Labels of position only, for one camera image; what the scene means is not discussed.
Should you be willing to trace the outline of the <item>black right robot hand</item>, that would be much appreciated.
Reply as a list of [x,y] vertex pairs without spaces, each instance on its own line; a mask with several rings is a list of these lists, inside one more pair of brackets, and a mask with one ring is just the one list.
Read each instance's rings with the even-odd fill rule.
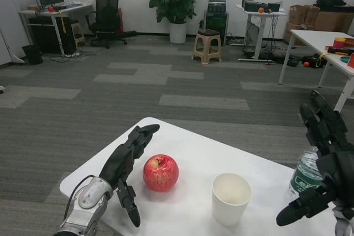
[[301,104],[300,114],[307,128],[306,137],[318,148],[317,169],[322,177],[319,187],[299,194],[277,215],[279,226],[311,218],[332,202],[336,235],[353,235],[353,144],[340,113],[333,110],[318,91],[310,94],[310,105]]

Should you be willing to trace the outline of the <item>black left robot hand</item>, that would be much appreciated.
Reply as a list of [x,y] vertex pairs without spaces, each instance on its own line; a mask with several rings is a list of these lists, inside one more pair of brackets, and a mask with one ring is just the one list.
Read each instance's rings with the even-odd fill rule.
[[105,180],[116,191],[119,202],[135,227],[140,226],[140,215],[134,198],[132,186],[127,185],[127,178],[133,170],[134,161],[140,158],[153,134],[160,128],[158,124],[144,127],[136,126],[128,135],[125,143],[119,145],[104,164],[99,178]]

